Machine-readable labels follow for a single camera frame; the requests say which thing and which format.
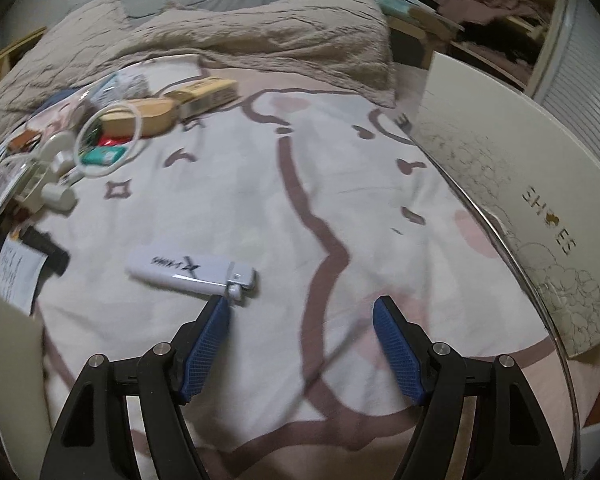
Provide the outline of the white USB dongle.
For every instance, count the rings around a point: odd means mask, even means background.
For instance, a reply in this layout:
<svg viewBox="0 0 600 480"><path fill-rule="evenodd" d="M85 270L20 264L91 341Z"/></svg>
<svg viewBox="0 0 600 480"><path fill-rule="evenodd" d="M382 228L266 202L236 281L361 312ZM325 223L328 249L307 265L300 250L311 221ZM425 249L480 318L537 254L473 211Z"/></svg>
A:
<svg viewBox="0 0 600 480"><path fill-rule="evenodd" d="M253 266L225 256L195 254L185 248L154 243L129 253L125 272L152 286L201 296L224 296L240 304L253 290Z"/></svg>

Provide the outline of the black lighter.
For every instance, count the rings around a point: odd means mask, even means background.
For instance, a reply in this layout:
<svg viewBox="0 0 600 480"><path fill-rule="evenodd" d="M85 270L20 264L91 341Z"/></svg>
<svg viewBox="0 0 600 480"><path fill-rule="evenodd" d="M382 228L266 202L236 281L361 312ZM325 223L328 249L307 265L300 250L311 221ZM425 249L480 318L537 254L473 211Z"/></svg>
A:
<svg viewBox="0 0 600 480"><path fill-rule="evenodd" d="M46 266L58 276L68 268L70 255L47 234L38 231L34 226L26 226L19 233L20 240L32 249L46 255Z"/></svg>

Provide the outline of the white cardboard shoe box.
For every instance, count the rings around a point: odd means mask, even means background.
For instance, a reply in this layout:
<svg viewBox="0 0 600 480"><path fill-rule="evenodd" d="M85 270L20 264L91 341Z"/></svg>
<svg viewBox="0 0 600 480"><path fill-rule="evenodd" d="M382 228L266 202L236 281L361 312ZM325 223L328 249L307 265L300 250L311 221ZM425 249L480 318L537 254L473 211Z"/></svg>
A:
<svg viewBox="0 0 600 480"><path fill-rule="evenodd" d="M40 476L51 435L43 324L0 297L0 437L18 478Z"/></svg>

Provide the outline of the white printed paper packet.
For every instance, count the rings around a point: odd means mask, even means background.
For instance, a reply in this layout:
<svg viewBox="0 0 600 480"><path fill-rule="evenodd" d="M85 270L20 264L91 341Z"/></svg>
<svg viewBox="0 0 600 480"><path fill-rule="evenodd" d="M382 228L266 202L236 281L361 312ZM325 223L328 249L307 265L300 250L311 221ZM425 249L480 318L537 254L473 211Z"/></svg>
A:
<svg viewBox="0 0 600 480"><path fill-rule="evenodd" d="M46 259L42 252L6 237L0 252L0 298L29 316Z"/></svg>

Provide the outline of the white shoe box lid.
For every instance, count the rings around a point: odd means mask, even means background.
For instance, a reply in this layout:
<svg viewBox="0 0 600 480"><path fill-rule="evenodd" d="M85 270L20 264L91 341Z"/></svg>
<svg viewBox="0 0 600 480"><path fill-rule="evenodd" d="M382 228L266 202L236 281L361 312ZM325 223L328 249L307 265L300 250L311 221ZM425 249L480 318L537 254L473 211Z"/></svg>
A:
<svg viewBox="0 0 600 480"><path fill-rule="evenodd" d="M413 138L483 210L540 294L568 356L600 344L600 162L528 96L443 54Z"/></svg>

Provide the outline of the white cylinder tube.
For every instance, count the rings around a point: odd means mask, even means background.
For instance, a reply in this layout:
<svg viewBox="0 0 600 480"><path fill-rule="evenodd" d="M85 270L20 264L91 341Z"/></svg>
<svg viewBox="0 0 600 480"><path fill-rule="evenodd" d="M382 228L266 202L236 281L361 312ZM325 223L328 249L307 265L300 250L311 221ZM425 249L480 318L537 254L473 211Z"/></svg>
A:
<svg viewBox="0 0 600 480"><path fill-rule="evenodd" d="M41 190L43 204L60 212L72 211L78 200L70 186L58 183L46 183Z"/></svg>

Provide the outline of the cream plastic holder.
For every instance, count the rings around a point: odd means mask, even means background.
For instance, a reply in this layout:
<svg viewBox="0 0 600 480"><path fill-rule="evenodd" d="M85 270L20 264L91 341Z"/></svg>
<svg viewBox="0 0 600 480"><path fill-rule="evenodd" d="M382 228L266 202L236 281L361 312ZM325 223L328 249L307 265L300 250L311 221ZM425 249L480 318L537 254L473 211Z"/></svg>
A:
<svg viewBox="0 0 600 480"><path fill-rule="evenodd" d="M46 184L58 182L58 175L47 162L36 162L27 177L23 180L23 186L14 195L14 200L20 207L30 211L38 211L43 206L42 188Z"/></svg>

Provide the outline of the clear plastic container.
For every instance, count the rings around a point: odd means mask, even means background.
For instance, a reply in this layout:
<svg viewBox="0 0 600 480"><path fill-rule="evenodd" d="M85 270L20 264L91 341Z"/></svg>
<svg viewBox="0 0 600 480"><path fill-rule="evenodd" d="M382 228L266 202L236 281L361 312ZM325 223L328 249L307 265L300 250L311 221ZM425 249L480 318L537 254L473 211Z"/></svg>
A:
<svg viewBox="0 0 600 480"><path fill-rule="evenodd" d="M18 193L34 168L31 157L11 159L0 165L0 214Z"/></svg>

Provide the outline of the teal lighter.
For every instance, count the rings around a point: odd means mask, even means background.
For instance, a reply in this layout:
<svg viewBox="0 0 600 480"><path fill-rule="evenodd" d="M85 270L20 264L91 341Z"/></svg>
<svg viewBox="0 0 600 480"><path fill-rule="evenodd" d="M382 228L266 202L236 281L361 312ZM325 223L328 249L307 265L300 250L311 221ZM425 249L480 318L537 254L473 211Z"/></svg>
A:
<svg viewBox="0 0 600 480"><path fill-rule="evenodd" d="M110 167L116 164L126 152L124 146L96 146L81 155L85 166Z"/></svg>

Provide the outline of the oval wooden box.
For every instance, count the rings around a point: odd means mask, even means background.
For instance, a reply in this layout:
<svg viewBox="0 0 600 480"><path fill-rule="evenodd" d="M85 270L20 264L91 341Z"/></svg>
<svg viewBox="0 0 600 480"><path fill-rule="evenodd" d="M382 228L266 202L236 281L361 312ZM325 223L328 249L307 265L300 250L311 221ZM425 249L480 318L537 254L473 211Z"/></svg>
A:
<svg viewBox="0 0 600 480"><path fill-rule="evenodd" d="M169 98L146 98L126 101L140 115L140 136L153 138L170 130L178 120L178 108ZM110 138L134 136L136 115L125 106L117 106L100 118L102 133Z"/></svg>

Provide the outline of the silver foil packet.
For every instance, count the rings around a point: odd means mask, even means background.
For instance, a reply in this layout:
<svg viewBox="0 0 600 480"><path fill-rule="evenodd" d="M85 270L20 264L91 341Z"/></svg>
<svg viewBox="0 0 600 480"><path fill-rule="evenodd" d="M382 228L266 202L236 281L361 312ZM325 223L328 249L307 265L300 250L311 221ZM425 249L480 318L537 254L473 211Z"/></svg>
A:
<svg viewBox="0 0 600 480"><path fill-rule="evenodd" d="M151 92L143 74L117 72L102 88L102 95L110 100L121 101L147 98Z"/></svg>

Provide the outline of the yellow cardboard pack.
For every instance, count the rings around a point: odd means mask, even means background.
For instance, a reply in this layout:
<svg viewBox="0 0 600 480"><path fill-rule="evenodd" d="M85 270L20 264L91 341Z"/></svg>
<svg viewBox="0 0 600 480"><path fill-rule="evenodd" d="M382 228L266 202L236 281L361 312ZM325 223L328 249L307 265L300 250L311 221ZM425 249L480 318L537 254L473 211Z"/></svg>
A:
<svg viewBox="0 0 600 480"><path fill-rule="evenodd" d="M233 79L207 77L183 84L164 94L176 103L182 122L198 117L238 98L238 83Z"/></svg>

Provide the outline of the wooden bed-side shelf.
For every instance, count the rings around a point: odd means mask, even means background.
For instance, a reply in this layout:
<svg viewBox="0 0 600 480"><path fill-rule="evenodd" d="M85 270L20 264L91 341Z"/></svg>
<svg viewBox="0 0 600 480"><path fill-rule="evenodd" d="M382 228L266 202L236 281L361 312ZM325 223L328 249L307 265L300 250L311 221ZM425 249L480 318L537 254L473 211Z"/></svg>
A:
<svg viewBox="0 0 600 480"><path fill-rule="evenodd" d="M28 36L25 36L0 51L0 81L6 77L10 70L33 49L45 35L47 28L41 27Z"/></svg>

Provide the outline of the beige fluffy blanket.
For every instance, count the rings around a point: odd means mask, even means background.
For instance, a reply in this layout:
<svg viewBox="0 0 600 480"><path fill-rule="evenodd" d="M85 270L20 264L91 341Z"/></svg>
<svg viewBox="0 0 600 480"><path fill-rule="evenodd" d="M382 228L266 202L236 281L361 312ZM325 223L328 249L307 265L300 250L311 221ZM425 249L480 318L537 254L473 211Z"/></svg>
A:
<svg viewBox="0 0 600 480"><path fill-rule="evenodd" d="M0 144L61 90L189 53L213 66L296 73L394 104L388 25L376 0L278 0L225 12L171 6L140 25L122 0L92 0L46 32L1 80Z"/></svg>

